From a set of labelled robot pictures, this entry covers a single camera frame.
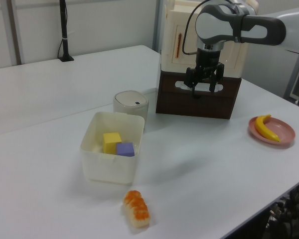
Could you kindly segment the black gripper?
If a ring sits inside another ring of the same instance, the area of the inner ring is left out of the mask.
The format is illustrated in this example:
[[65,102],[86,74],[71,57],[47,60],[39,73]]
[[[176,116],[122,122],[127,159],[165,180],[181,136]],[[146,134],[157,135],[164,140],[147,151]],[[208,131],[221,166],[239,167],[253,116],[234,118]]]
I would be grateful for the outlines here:
[[185,85],[191,89],[191,95],[194,99],[201,98],[201,95],[195,93],[195,87],[201,80],[201,75],[210,75],[210,92],[215,92],[216,84],[222,81],[224,64],[219,62],[220,53],[220,51],[197,49],[196,67],[188,67],[185,73]]

